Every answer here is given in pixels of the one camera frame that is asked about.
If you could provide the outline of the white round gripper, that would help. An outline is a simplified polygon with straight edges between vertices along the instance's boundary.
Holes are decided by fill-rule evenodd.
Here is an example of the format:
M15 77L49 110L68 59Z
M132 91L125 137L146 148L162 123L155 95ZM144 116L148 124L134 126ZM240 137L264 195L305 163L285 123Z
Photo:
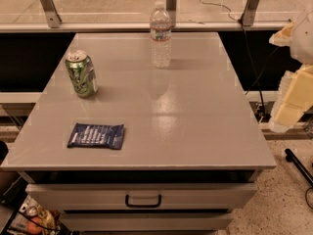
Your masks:
M294 22L274 33L269 43L290 46L291 56L303 64L313 64L313 11L301 13ZM313 66L302 65L296 72L286 71L269 120L269 128L284 133L293 128L313 106Z

